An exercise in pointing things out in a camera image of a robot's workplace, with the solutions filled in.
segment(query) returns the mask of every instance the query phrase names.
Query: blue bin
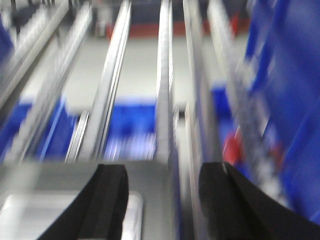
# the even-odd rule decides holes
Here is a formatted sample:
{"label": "blue bin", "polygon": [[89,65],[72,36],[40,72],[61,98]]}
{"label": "blue bin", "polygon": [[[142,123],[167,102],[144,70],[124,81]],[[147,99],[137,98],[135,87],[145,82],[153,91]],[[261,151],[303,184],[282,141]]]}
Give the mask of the blue bin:
{"label": "blue bin", "polygon": [[154,103],[116,103],[104,157],[110,160],[151,160],[156,150]]}
{"label": "blue bin", "polygon": [[320,1],[269,2],[257,0],[253,10],[251,95],[265,102],[284,146],[281,177],[293,209],[320,224]]}
{"label": "blue bin", "polygon": [[17,104],[9,118],[0,130],[0,160],[3,161],[7,150],[11,147],[12,141],[19,131],[22,121],[26,118],[28,110],[32,107],[31,103]]}
{"label": "blue bin", "polygon": [[[0,155],[2,161],[31,107],[32,103],[17,104],[0,130]],[[64,160],[76,122],[77,117],[69,116],[66,113],[64,100],[60,100],[50,117],[34,157],[39,161],[43,161],[45,158]]]}
{"label": "blue bin", "polygon": [[76,123],[77,117],[68,115],[65,108],[65,101],[63,99],[60,100],[44,131],[35,157],[40,161],[44,159],[51,161],[64,160]]}

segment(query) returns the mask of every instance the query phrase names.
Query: conveyor rail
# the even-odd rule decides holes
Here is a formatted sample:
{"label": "conveyor rail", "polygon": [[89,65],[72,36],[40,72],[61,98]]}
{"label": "conveyor rail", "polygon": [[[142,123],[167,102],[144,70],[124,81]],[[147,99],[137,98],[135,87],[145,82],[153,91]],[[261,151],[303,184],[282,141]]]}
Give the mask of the conveyor rail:
{"label": "conveyor rail", "polygon": [[53,11],[52,17],[49,17],[49,11],[40,7],[21,30],[13,55],[1,69],[0,125],[4,123],[16,104],[39,58],[67,14],[68,9],[68,1],[64,0]]}
{"label": "conveyor rail", "polygon": [[130,19],[131,1],[125,0],[121,4],[109,44],[101,82],[95,95],[79,150],[79,161],[87,161],[90,158],[103,158],[121,66],[129,35]]}
{"label": "conveyor rail", "polygon": [[92,10],[88,3],[84,4],[71,28],[66,43],[59,51],[52,71],[48,72],[32,109],[27,113],[18,134],[14,137],[11,149],[6,153],[4,161],[20,163],[28,152],[33,152],[45,129],[48,119],[57,103],[68,73],[85,33],[92,20]]}

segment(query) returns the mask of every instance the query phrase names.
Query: white floor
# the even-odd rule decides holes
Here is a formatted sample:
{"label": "white floor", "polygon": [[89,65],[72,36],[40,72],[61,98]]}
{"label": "white floor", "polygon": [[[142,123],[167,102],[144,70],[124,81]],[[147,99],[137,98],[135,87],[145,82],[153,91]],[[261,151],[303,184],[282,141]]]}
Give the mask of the white floor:
{"label": "white floor", "polygon": [[[235,46],[240,56],[244,55],[246,40],[246,35],[235,39]],[[118,99],[156,98],[157,48],[156,37],[128,40],[119,79]],[[57,41],[54,39],[25,87],[24,98],[34,97],[37,94],[41,83],[54,65],[58,49]],[[69,111],[79,113],[92,106],[101,80],[107,50],[108,41],[105,38],[87,37],[63,91]],[[204,37],[202,50],[208,80],[212,85],[223,85],[225,77],[219,69],[210,36]],[[173,72],[175,103],[183,106],[194,99],[185,37],[175,37],[173,40]]]}

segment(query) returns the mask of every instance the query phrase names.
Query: blue crate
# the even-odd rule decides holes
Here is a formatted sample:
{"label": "blue crate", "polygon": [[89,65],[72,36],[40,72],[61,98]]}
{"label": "blue crate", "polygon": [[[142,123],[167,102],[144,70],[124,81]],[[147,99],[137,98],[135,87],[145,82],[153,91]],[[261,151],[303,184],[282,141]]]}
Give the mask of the blue crate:
{"label": "blue crate", "polygon": [[[31,107],[32,103],[18,103],[0,130],[0,156],[2,161]],[[64,160],[76,122],[77,117],[68,115],[65,109],[65,101],[60,100],[53,111],[34,156],[39,161],[43,161],[45,158]]]}
{"label": "blue crate", "polygon": [[267,2],[257,0],[253,10],[246,55],[258,65],[251,95],[262,96],[286,151],[282,179],[293,208],[320,224],[320,2],[278,0],[263,8]]}
{"label": "blue crate", "polygon": [[156,150],[155,103],[117,102],[113,107],[104,157],[151,160]]}
{"label": "blue crate", "polygon": [[0,160],[3,161],[7,150],[11,147],[12,141],[19,131],[22,121],[26,118],[28,110],[32,107],[31,103],[17,104],[5,121],[0,130]]}
{"label": "blue crate", "polygon": [[68,115],[65,100],[61,99],[55,107],[43,137],[38,145],[35,157],[39,161],[61,161],[65,159],[71,138],[77,123],[77,117]]}

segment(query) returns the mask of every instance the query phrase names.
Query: metal rail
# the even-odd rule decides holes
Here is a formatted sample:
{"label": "metal rail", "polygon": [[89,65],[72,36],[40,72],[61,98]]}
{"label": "metal rail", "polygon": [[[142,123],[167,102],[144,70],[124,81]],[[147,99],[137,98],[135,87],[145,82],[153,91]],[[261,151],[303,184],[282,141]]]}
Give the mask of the metal rail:
{"label": "metal rail", "polygon": [[47,10],[41,7],[21,30],[16,50],[1,70],[0,125],[3,124],[12,107],[16,104],[21,91],[68,9],[68,1],[62,1],[49,19]]}
{"label": "metal rail", "polygon": [[91,21],[92,8],[89,3],[86,3],[77,14],[66,43],[58,52],[54,67],[48,72],[34,106],[27,113],[18,134],[14,137],[11,149],[4,159],[6,163],[22,162],[26,154],[32,153],[37,147],[48,119],[61,96],[63,86]]}
{"label": "metal rail", "polygon": [[102,158],[116,98],[121,66],[129,35],[131,1],[124,0],[114,26],[106,55],[102,79],[95,95],[78,160]]}
{"label": "metal rail", "polygon": [[80,146],[86,131],[87,123],[89,118],[89,112],[85,111],[81,114],[76,129],[72,135],[69,149],[66,153],[65,162],[73,163],[77,159],[79,154]]}
{"label": "metal rail", "polygon": [[168,167],[172,183],[175,238],[181,239],[181,196],[179,156],[176,142],[177,117],[173,103],[173,10],[171,0],[162,0],[157,52],[156,154],[155,160]]}
{"label": "metal rail", "polygon": [[286,196],[274,161],[260,135],[256,105],[247,94],[243,66],[238,64],[239,58],[233,47],[228,17],[220,0],[210,1],[208,19],[218,61],[228,74],[227,96],[232,114],[240,126],[245,159],[254,182],[271,198],[286,205]]}
{"label": "metal rail", "polygon": [[198,1],[183,0],[183,12],[189,65],[196,96],[195,110],[200,131],[202,161],[220,162],[222,151],[202,53],[202,20]]}
{"label": "metal rail", "polygon": [[173,110],[173,20],[172,2],[163,0],[160,8],[157,53],[156,159],[168,164],[176,148]]}
{"label": "metal rail", "polygon": [[192,205],[193,232],[195,240],[209,240],[207,219],[203,215],[199,199],[199,175],[202,166],[202,154],[199,151],[199,125],[195,120],[195,112],[187,104],[184,112],[185,130],[189,149],[189,180]]}

